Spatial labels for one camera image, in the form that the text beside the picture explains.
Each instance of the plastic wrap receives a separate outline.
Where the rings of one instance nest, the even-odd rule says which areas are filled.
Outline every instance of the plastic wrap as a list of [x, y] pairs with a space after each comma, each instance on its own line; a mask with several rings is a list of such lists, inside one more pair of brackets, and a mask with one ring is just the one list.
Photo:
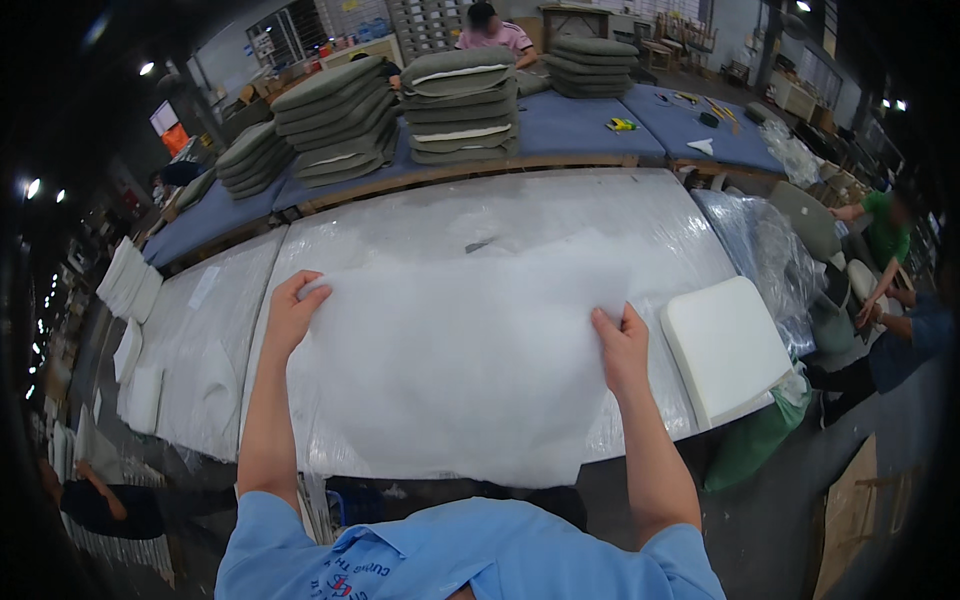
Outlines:
[[760, 137], [766, 142], [767, 150], [783, 163], [790, 182], [806, 189], [820, 180], [820, 164], [797, 137], [794, 137], [786, 124], [779, 119], [767, 119], [760, 126]]
[[[504, 175], [339, 206], [290, 226], [267, 293], [299, 269], [332, 273], [465, 254], [595, 250], [631, 262], [628, 297], [650, 326], [650, 382], [667, 431], [674, 440], [699, 433], [658, 313], [674, 296], [728, 279], [735, 270], [696, 204], [662, 169]], [[244, 414], [265, 327], [266, 311], [261, 311], [244, 385]], [[342, 443], [335, 423], [299, 418], [309, 410], [304, 402], [312, 396], [315, 376], [294, 365], [287, 372], [300, 469], [370, 476], [369, 466]], [[588, 433], [583, 460], [623, 452], [623, 426], [608, 393]]]
[[[156, 435], [222, 461], [236, 459], [253, 325], [287, 227], [221, 252], [163, 282], [143, 324], [137, 367], [163, 368]], [[131, 411], [121, 386], [117, 414]]]
[[789, 221], [762, 198], [693, 190], [733, 266], [754, 283], [788, 352], [816, 349], [808, 310], [826, 289], [826, 265], [810, 257]]

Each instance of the light blue shirt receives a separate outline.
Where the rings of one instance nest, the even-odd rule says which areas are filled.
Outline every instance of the light blue shirt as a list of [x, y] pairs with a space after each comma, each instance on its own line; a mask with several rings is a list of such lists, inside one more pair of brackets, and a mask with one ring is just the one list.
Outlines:
[[692, 525], [625, 552], [532, 504], [471, 498], [318, 546], [277, 496], [247, 492], [238, 513], [218, 599], [445, 600], [467, 582], [477, 600], [724, 597]]
[[886, 394], [906, 381], [920, 365], [953, 348], [953, 314], [936, 296], [917, 293], [910, 318], [910, 341], [884, 331], [870, 348], [870, 372], [874, 385]]

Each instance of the hand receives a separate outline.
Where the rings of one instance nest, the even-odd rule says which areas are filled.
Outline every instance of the hand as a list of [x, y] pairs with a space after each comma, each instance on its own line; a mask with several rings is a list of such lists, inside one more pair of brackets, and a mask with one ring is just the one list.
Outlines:
[[310, 318], [330, 297], [332, 290], [329, 285], [322, 285], [307, 294], [303, 301], [297, 300], [297, 292], [322, 275], [316, 271], [299, 271], [276, 287], [270, 297], [270, 316], [261, 354], [267, 355], [264, 352], [269, 348], [271, 353], [287, 358], [303, 341]]
[[600, 308], [593, 309], [590, 320], [603, 342], [604, 375], [616, 399], [627, 401], [648, 388], [650, 331], [630, 303], [623, 306], [623, 325], [619, 329]]
[[87, 461], [77, 461], [74, 466], [77, 468], [77, 474], [80, 475], [82, 479], [87, 479], [90, 473], [93, 472], [93, 468]]
[[876, 305], [876, 300], [873, 298], [867, 298], [863, 302], [863, 308], [860, 309], [860, 312], [856, 314], [856, 322], [854, 325], [857, 329], [867, 324], [873, 315], [874, 308], [876, 307], [879, 310], [879, 306]]

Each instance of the concrete floor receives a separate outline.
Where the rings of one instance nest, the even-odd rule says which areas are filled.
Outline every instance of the concrete floor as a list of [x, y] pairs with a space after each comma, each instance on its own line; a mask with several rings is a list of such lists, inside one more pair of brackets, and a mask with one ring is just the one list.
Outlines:
[[[680, 73], [661, 76], [660, 84], [721, 100], [745, 104], [749, 92]], [[235, 466], [223, 465], [191, 452], [178, 453], [156, 439], [131, 434], [115, 415], [117, 385], [110, 356], [119, 344], [122, 323], [112, 320], [94, 302], [87, 320], [80, 360], [70, 390], [74, 408], [92, 406], [94, 390], [103, 396], [100, 428], [127, 455], [138, 457], [167, 475], [171, 485], [219, 489], [235, 481]], [[850, 355], [829, 361], [829, 369], [865, 353], [858, 346]], [[811, 357], [814, 363], [817, 357]], [[877, 435], [879, 476], [902, 472], [930, 462], [945, 410], [945, 362], [924, 365], [902, 386], [864, 402], [826, 432], [816, 425], [814, 410], [774, 456], [751, 479], [722, 492], [700, 494], [704, 538], [711, 564], [731, 599], [801, 598], [807, 577], [807, 554], [814, 539], [814, 508], [828, 486], [844, 470], [855, 451], [872, 433]], [[677, 443], [698, 486], [726, 428]], [[471, 482], [400, 482], [411, 494], [392, 514], [406, 514], [475, 493]], [[586, 465], [577, 489], [588, 508], [588, 528], [601, 540], [634, 549], [626, 493], [624, 459]], [[887, 522], [890, 498], [881, 497], [878, 527]], [[235, 514], [210, 517], [205, 524], [228, 535]], [[868, 543], [828, 598], [863, 595], [882, 568], [896, 537]], [[149, 569], [94, 560], [94, 571], [118, 597], [212, 597], [217, 556], [189, 542], [176, 553], [176, 591]]]

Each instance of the clear plastic bag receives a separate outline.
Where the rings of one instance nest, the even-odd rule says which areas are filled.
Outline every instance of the clear plastic bag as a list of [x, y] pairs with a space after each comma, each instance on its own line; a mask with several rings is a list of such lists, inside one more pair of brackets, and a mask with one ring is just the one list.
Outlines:
[[767, 119], [760, 126], [760, 137], [766, 142], [767, 150], [783, 163], [790, 182], [801, 189], [820, 180], [820, 165], [806, 145], [793, 137], [790, 130], [779, 119]]
[[740, 275], [754, 283], [787, 351], [816, 349], [809, 307], [827, 287], [826, 265], [814, 260], [786, 217], [762, 198], [693, 190]]

